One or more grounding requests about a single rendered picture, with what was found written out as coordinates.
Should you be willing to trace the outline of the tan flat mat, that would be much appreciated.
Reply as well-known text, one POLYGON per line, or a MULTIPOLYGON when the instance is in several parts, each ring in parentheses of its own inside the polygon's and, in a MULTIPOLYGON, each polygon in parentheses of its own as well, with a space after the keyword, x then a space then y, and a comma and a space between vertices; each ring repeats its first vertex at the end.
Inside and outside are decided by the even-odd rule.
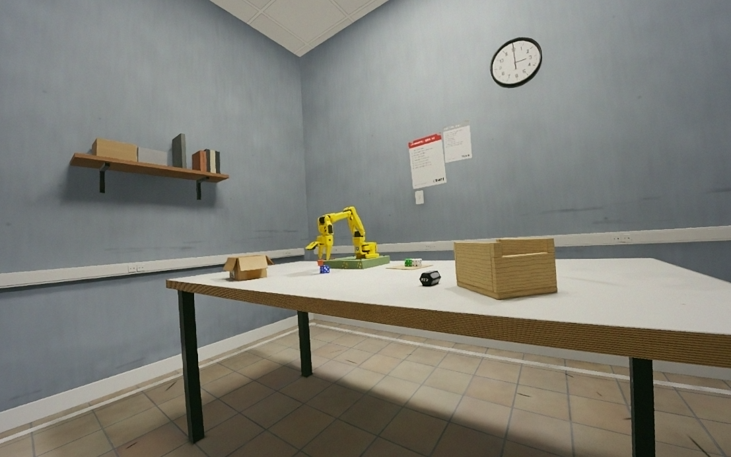
POLYGON ((419 267, 405 267, 405 264, 404 264, 404 265, 397 265, 397 266, 389 267, 389 268, 386 268, 386 269, 414 270, 414 269, 427 268, 427 267, 430 267, 430 266, 433 266, 433 265, 423 265, 422 264, 422 266, 419 266, 419 267))

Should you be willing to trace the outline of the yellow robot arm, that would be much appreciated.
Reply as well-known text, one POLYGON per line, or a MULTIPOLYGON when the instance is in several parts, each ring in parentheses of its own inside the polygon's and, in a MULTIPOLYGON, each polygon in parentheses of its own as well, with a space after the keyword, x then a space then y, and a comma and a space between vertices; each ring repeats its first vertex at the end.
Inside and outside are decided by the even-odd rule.
POLYGON ((365 230, 361 223, 361 220, 359 220, 358 215, 356 214, 355 207, 347 207, 344 209, 344 212, 340 212, 332 214, 326 214, 322 217, 318 217, 318 230, 323 235, 327 234, 333 234, 333 222, 336 222, 337 220, 344 219, 344 217, 347 217, 349 227, 351 229, 353 237, 353 243, 355 246, 355 253, 356 253, 356 259, 359 258, 377 258, 379 256, 379 253, 375 253, 375 245, 376 243, 365 243, 365 230), (343 214, 340 214, 343 213, 343 214), (325 224, 324 224, 325 223, 325 224), (323 225, 323 226, 322 226, 323 225), (356 228, 358 228, 359 231, 356 231, 356 228), (369 255, 369 254, 375 254, 375 255, 369 255), (366 255, 366 256, 365 256, 366 255))

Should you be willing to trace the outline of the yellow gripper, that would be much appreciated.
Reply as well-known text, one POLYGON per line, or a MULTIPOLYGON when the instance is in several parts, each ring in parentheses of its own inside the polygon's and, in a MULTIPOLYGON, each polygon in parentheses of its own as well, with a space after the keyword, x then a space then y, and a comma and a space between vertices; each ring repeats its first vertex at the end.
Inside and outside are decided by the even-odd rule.
POLYGON ((314 243, 311 243, 309 246, 306 246, 306 250, 314 250, 318 246, 318 256, 320 259, 322 259, 322 252, 324 248, 326 247, 326 259, 328 260, 330 258, 330 253, 332 250, 333 245, 333 235, 320 235, 317 236, 317 240, 314 243))

